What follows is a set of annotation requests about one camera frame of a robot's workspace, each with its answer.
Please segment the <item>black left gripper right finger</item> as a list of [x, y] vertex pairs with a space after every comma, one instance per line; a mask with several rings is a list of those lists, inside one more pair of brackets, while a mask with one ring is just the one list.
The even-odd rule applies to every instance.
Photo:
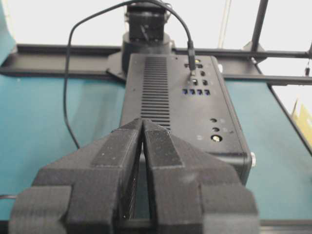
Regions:
[[254, 196], [230, 164], [143, 122], [150, 211], [159, 234], [256, 234]]

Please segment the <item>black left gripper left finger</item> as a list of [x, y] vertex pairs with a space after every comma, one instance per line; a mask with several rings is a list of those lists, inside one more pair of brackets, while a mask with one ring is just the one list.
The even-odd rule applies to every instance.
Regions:
[[131, 215], [141, 151], [139, 118], [42, 167], [19, 193], [11, 234], [111, 234]]

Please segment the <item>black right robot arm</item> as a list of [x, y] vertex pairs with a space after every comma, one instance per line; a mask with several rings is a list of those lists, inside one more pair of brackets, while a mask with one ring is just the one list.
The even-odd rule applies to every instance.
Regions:
[[169, 14], [151, 3], [133, 3], [127, 6], [125, 21], [129, 30], [123, 35], [121, 51], [108, 57], [108, 74], [126, 80], [130, 56], [139, 54], [169, 54], [171, 39], [164, 32]]

